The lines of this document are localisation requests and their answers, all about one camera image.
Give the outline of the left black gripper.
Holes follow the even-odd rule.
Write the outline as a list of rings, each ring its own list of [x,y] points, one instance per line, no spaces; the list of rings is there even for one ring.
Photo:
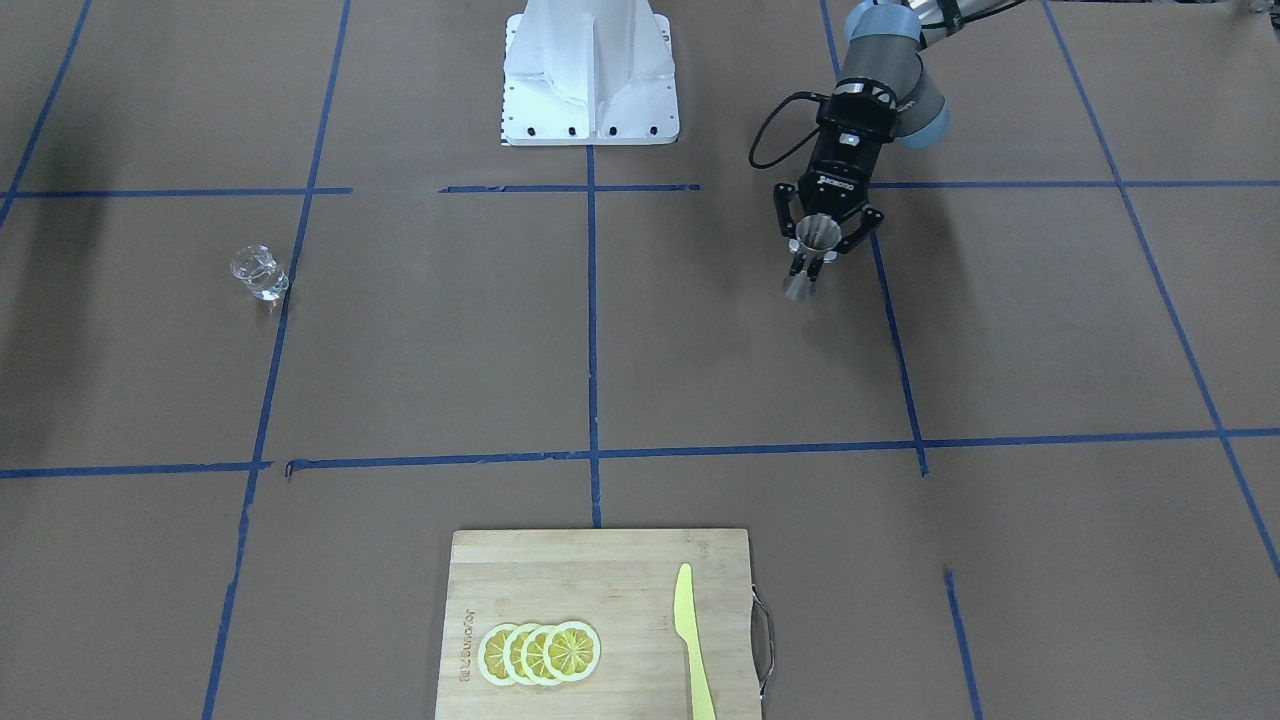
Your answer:
[[[774,184],[772,202],[781,236],[790,252],[799,251],[794,215],[797,191],[804,214],[827,215],[837,223],[852,217],[868,202],[868,188],[881,149],[893,141],[897,126],[897,95],[882,82],[841,82],[819,102],[817,137],[797,187]],[[861,208],[858,227],[826,252],[835,263],[869,240],[884,220],[877,208]]]

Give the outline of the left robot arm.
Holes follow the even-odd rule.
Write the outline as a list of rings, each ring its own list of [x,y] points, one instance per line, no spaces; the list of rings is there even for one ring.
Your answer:
[[[883,213],[870,202],[881,150],[923,149],[947,131],[950,109],[925,68],[923,51],[1015,1],[860,1],[844,26],[844,60],[829,94],[796,92],[788,104],[814,102],[815,127],[785,152],[812,143],[805,170],[778,183],[773,204],[788,242],[791,277],[813,282],[820,269],[878,231]]]

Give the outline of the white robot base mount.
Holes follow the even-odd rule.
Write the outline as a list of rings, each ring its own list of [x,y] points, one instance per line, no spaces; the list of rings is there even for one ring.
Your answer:
[[[529,1],[504,41],[503,145],[678,141],[672,28],[650,3]]]

